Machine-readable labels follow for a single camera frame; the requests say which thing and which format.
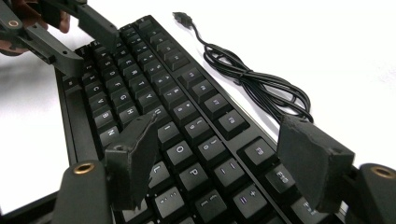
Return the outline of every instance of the black keyboard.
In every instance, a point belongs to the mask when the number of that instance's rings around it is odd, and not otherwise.
[[[342,223],[311,209],[276,143],[151,16],[120,28],[115,53],[76,50],[81,79],[57,73],[71,163],[101,160],[139,115],[156,113],[159,153],[126,223]]]

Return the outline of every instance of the black keycap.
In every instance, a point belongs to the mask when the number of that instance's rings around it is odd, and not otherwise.
[[[230,113],[219,118],[216,126],[226,140],[231,140],[249,127],[248,123],[236,110],[232,110]]]
[[[232,110],[233,107],[218,93],[205,101],[202,109],[211,120],[214,120]]]
[[[65,92],[72,90],[75,87],[77,87],[77,89],[81,89],[81,87],[78,85],[78,79],[76,77],[69,77],[64,81]]]
[[[143,199],[140,209],[122,210],[124,221],[127,223],[141,223],[153,215],[152,210],[148,207],[146,199]]]
[[[155,47],[155,50],[158,50],[158,46],[163,43],[164,41],[166,41],[168,39],[168,37],[166,37],[166,35],[164,35],[163,33],[159,33],[156,34],[154,36],[152,36],[149,40],[150,43],[153,45],[153,47]]]
[[[125,110],[121,111],[119,113],[121,127],[124,129],[133,119],[139,117],[139,115],[140,114],[134,105],[131,105]]]
[[[196,68],[192,68],[189,72],[184,73],[178,79],[187,90],[205,80],[204,76]]]
[[[137,105],[142,114],[147,114],[149,111],[160,106],[161,102],[154,91],[148,91],[137,99]]]
[[[164,223],[173,223],[176,218],[186,212],[183,198],[176,187],[170,188],[154,201],[158,215]]]
[[[186,101],[183,104],[176,106],[171,111],[171,115],[177,126],[182,127],[193,119],[198,118],[199,113],[190,101]]]
[[[148,80],[143,75],[139,75],[138,77],[129,80],[129,87],[131,88],[131,93],[134,99],[138,99],[145,93],[152,90]]]
[[[178,176],[183,192],[188,197],[193,197],[210,186],[209,178],[199,163],[187,168]]]
[[[96,94],[103,92],[103,91],[104,91],[103,86],[98,81],[85,87],[85,92],[87,93],[88,98],[91,98],[91,97],[95,96]]]
[[[309,203],[305,198],[299,199],[291,206],[292,211],[296,216],[295,222],[302,223],[327,223],[325,220],[330,218],[330,215],[327,213],[320,213],[317,210],[311,208]]]
[[[217,136],[212,136],[199,145],[197,154],[200,161],[208,167],[214,166],[230,155]]]
[[[104,129],[106,130],[117,124],[116,121],[114,120],[111,110],[105,111],[101,115],[95,117],[94,120],[95,120],[96,129],[99,130],[99,132],[103,131]]]
[[[96,95],[90,99],[90,107],[93,117],[98,116],[99,114],[97,114],[96,111],[104,106],[110,108],[107,97],[104,94]]]
[[[283,164],[279,164],[269,171],[265,175],[262,183],[269,184],[269,188],[267,189],[277,202],[292,200],[292,196],[297,195],[294,179]]]
[[[163,101],[163,104],[168,110],[172,110],[173,108],[175,108],[175,106],[180,105],[181,103],[186,101],[187,97],[180,89],[180,87],[174,87],[170,91],[165,92],[161,96],[161,100]]]
[[[214,172],[220,188],[225,193],[233,191],[247,180],[245,172],[233,158],[216,167]]]
[[[169,40],[165,40],[157,46],[157,51],[163,60],[166,60],[169,56],[171,56],[175,50],[177,50],[177,48]]]
[[[186,141],[177,143],[175,146],[169,148],[165,155],[165,158],[169,161],[175,173],[179,173],[196,161]]]
[[[183,139],[174,122],[169,122],[158,130],[161,150],[164,151]]]
[[[190,94],[197,104],[205,102],[217,93],[216,89],[207,80],[196,84],[190,90]]]
[[[184,126],[183,132],[186,134],[187,141],[192,146],[202,143],[208,137],[213,135],[213,130],[202,117],[199,117]]]
[[[148,114],[154,114],[154,113],[157,115],[157,121],[156,121],[157,127],[162,127],[166,123],[172,121],[171,117],[168,115],[165,108],[163,108],[163,105],[160,105],[155,109],[151,110],[150,112],[148,112]]]
[[[154,59],[151,62],[145,64],[143,71],[148,77],[152,77],[156,73],[163,71],[163,64]]]
[[[163,161],[154,164],[149,176],[151,178],[148,183],[149,196],[154,196],[156,193],[168,188],[173,182]]]
[[[113,77],[109,81],[106,82],[106,87],[108,92],[111,94],[112,92],[118,91],[125,87],[123,80],[120,76]]]
[[[153,88],[159,94],[162,95],[164,92],[171,90],[176,86],[176,82],[172,79],[168,73],[162,73],[158,76],[153,77]]]
[[[254,223],[263,217],[270,205],[254,185],[241,190],[233,197],[241,223]]]
[[[113,105],[116,109],[116,113],[120,113],[129,106],[134,105],[134,101],[132,100],[131,95],[126,90],[126,88],[120,89],[112,93],[111,98]]]
[[[125,77],[125,80],[131,80],[135,77],[139,77],[143,75],[142,70],[140,70],[139,65],[137,63],[132,64],[131,66],[122,70],[122,75]]]
[[[192,217],[187,217],[184,220],[182,220],[181,222],[179,222],[178,224],[194,224],[194,220],[192,219]]]
[[[215,189],[195,202],[195,208],[204,223],[224,223],[228,215],[227,205]]]
[[[165,63],[172,71],[176,71],[182,66],[188,64],[190,61],[180,51],[174,51],[171,55],[166,57]]]
[[[120,135],[119,129],[114,126],[102,133],[99,134],[100,141],[102,143],[102,148],[106,149],[106,147],[118,136]]]
[[[86,87],[95,81],[100,81],[99,75],[95,70],[91,70],[82,76],[82,84]]]
[[[262,139],[256,139],[243,150],[238,151],[242,160],[254,175],[262,172],[277,161],[275,152]]]
[[[103,71],[102,73],[102,77],[105,81],[110,80],[113,77],[119,76],[119,70],[117,69],[117,67],[111,67],[108,68],[107,70]]]
[[[137,60],[142,66],[144,66],[146,63],[149,63],[153,59],[155,59],[155,56],[151,50],[146,50],[145,52],[137,55]]]

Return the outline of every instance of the keycap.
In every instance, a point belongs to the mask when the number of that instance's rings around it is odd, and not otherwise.
[[[154,164],[149,176],[151,181],[148,183],[148,195],[150,196],[166,189],[173,183],[163,161]]]
[[[230,113],[219,118],[216,122],[216,126],[226,140],[231,140],[249,127],[248,123],[236,112],[236,110],[232,110]]]
[[[180,89],[180,87],[174,87],[170,91],[166,91],[162,96],[161,100],[165,105],[165,108],[172,110],[175,106],[180,105],[187,100],[186,95]]]
[[[121,126],[124,129],[133,119],[139,117],[139,112],[136,109],[136,106],[131,105],[125,110],[119,113],[119,119],[121,122]]]
[[[196,84],[190,89],[190,94],[197,104],[203,103],[217,93],[216,89],[207,80]]]
[[[187,168],[178,176],[183,192],[192,197],[210,186],[209,178],[199,163]]]
[[[102,148],[106,149],[106,147],[118,136],[120,135],[119,129],[114,126],[102,133],[99,134],[100,141],[102,143]]]
[[[194,205],[199,218],[204,223],[224,223],[224,220],[227,220],[227,205],[215,189],[196,201]]]
[[[254,185],[249,185],[233,196],[233,203],[241,223],[254,223],[270,210],[269,203]]]
[[[178,79],[187,90],[205,80],[204,76],[195,67],[189,72],[183,73]]]
[[[197,155],[202,164],[212,167],[229,157],[230,153],[217,136],[212,136],[198,146]]]
[[[140,223],[153,215],[152,210],[148,208],[146,199],[143,199],[140,206],[140,209],[136,208],[134,211],[123,210],[122,214],[124,221],[129,223]]]
[[[278,160],[275,152],[262,139],[256,139],[245,148],[238,151],[242,160],[254,175],[262,172]]]
[[[179,173],[196,161],[196,157],[192,154],[192,151],[186,141],[181,141],[166,150],[165,158],[171,164],[175,173]]]
[[[245,172],[234,158],[231,158],[216,167],[214,173],[219,182],[219,187],[225,193],[233,191],[248,180]]]
[[[171,111],[171,115],[178,127],[182,127],[199,117],[199,113],[191,101],[186,101],[181,105],[177,105]]]
[[[214,120],[232,110],[233,107],[218,93],[205,101],[202,109],[211,120]]]
[[[293,194],[297,196],[297,188],[294,179],[283,164],[279,164],[277,167],[270,170],[265,175],[262,183],[269,184],[267,184],[267,189],[278,202],[292,200]]]
[[[199,117],[198,119],[188,123],[186,126],[184,126],[183,131],[186,134],[188,142],[192,146],[200,144],[206,140],[206,138],[213,135],[213,130],[202,117]]]
[[[155,198],[155,206],[160,219],[164,223],[172,223],[186,212],[183,198],[176,187],[172,187]]]
[[[183,139],[174,122],[163,125],[158,130],[158,139],[160,140],[161,150],[166,150]]]
[[[327,213],[320,213],[311,208],[305,198],[300,198],[297,202],[291,205],[291,209],[296,215],[296,222],[302,223],[326,223],[325,220],[330,218]]]
[[[148,91],[137,99],[137,105],[142,114],[147,114],[149,111],[161,105],[161,102],[154,91]]]

